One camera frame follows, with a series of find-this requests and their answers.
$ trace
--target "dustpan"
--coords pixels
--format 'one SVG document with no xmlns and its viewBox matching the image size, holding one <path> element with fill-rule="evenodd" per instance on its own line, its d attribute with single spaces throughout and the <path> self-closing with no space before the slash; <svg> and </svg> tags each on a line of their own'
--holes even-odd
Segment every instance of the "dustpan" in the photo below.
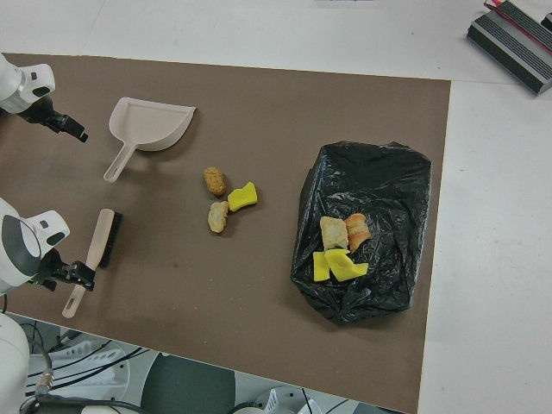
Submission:
<svg viewBox="0 0 552 414">
<path fill-rule="evenodd" d="M 174 145 L 190 125 L 195 109 L 132 97 L 119 99 L 111 113 L 110 131 L 123 145 L 103 178 L 115 182 L 136 149 L 160 151 Z"/>
</svg>

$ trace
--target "food item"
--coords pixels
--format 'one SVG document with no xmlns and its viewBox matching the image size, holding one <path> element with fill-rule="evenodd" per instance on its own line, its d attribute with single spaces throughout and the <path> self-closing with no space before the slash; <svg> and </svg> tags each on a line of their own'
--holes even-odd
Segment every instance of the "food item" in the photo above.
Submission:
<svg viewBox="0 0 552 414">
<path fill-rule="evenodd" d="M 228 201 L 213 203 L 210 205 L 209 217 L 207 222 L 211 231 L 221 233 L 226 227 L 226 216 L 228 215 Z"/>
<path fill-rule="evenodd" d="M 342 219 L 323 216 L 320 219 L 320 229 L 322 230 L 324 250 L 347 248 L 347 227 Z"/>
<path fill-rule="evenodd" d="M 361 213 L 354 213 L 345 219 L 347 227 L 348 247 L 351 253 L 354 253 L 357 248 L 367 239 L 371 239 L 370 229 L 366 224 L 366 216 Z"/>
<path fill-rule="evenodd" d="M 324 252 L 313 252 L 312 259 L 314 260 L 314 281 L 322 282 L 323 280 L 328 280 L 329 264 Z"/>
<path fill-rule="evenodd" d="M 210 166 L 204 171 L 205 184 L 211 194 L 222 196 L 226 192 L 223 173 L 215 166 Z"/>
<path fill-rule="evenodd" d="M 354 264 L 347 256 L 349 251 L 344 248 L 332 248 L 324 253 L 331 272 L 340 282 L 364 276 L 368 272 L 367 263 Z"/>
<path fill-rule="evenodd" d="M 233 190 L 228 195 L 228 202 L 231 211 L 238 211 L 241 207 L 257 203 L 257 191 L 255 184 L 249 181 L 243 188 Z"/>
</svg>

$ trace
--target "black brush bristles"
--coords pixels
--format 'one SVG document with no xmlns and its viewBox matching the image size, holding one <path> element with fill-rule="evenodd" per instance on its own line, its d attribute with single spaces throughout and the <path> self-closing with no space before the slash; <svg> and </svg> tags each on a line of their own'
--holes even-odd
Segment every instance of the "black brush bristles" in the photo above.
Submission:
<svg viewBox="0 0 552 414">
<path fill-rule="evenodd" d="M 100 262 L 98 263 L 98 267 L 106 268 L 110 263 L 111 258 L 111 251 L 113 250 L 113 245 L 115 244 L 115 239 L 117 237 L 117 233 L 119 233 L 119 228 L 121 227 L 122 222 L 122 214 L 117 213 L 115 211 L 115 215 L 113 216 L 113 223 L 111 223 L 111 229 L 110 229 L 110 235 L 107 238 L 107 242 L 105 243 L 105 249 L 103 250 L 103 256 Z"/>
</svg>

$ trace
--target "yellow sponge piece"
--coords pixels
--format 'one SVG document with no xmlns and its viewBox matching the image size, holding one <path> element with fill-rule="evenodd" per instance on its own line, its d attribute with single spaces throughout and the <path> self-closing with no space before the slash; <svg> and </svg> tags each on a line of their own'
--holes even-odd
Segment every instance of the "yellow sponge piece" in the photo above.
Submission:
<svg viewBox="0 0 552 414">
<path fill-rule="evenodd" d="M 257 191 L 255 184 L 249 181 L 243 188 L 233 190 L 228 195 L 228 203 L 231 211 L 238 211 L 241 207 L 257 203 Z"/>
<path fill-rule="evenodd" d="M 368 272 L 367 263 L 355 265 L 347 256 L 348 253 L 345 248 L 332 248 L 324 253 L 329 268 L 340 282 L 364 276 Z"/>
<path fill-rule="evenodd" d="M 329 264 L 324 256 L 324 252 L 314 252 L 314 281 L 322 282 L 329 279 Z"/>
</svg>

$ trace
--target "brown tabletop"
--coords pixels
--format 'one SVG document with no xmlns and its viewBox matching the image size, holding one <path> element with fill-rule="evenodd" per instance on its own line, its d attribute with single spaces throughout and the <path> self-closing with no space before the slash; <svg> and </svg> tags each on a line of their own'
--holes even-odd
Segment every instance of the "brown tabletop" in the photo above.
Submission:
<svg viewBox="0 0 552 414">
<path fill-rule="evenodd" d="M 110 266 L 73 319 L 72 288 L 25 285 L 10 310 L 399 411 L 416 412 L 449 104 L 448 81 L 229 66 L 10 55 L 48 63 L 54 108 L 86 126 L 85 144 L 17 116 L 0 117 L 0 197 L 22 216 L 57 210 L 71 235 L 64 261 L 85 261 L 100 209 L 123 213 Z M 197 106 L 173 147 L 137 152 L 114 184 L 121 142 L 108 121 L 120 97 Z M 430 216 L 414 306 L 338 327 L 289 279 L 304 178 L 336 141 L 396 141 L 433 165 Z M 202 171 L 230 188 L 253 181 L 259 203 L 209 231 Z"/>
</svg>

